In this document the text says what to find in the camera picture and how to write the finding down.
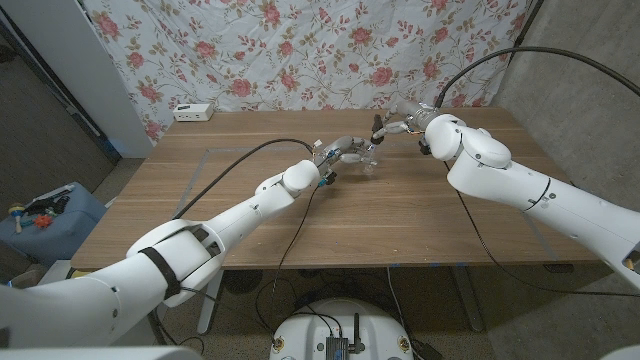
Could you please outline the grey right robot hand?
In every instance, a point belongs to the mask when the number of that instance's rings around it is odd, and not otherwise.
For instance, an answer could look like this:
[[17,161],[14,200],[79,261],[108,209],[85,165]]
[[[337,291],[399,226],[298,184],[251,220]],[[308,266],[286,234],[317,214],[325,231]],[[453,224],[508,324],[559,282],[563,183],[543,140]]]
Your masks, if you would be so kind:
[[376,115],[371,140],[380,143],[386,135],[401,133],[421,134],[441,112],[432,106],[412,101],[392,105],[384,116]]

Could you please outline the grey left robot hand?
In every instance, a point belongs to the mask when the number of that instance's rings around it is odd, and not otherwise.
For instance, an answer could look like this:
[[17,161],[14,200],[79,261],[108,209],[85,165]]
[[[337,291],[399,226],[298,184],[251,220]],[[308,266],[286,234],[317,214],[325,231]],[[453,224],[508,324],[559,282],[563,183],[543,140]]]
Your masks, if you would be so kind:
[[376,146],[368,139],[354,136],[342,136],[316,151],[312,162],[318,168],[320,180],[318,186],[331,185],[337,174],[332,166],[338,162],[344,164],[364,164],[367,171],[372,171],[378,164],[375,159]]

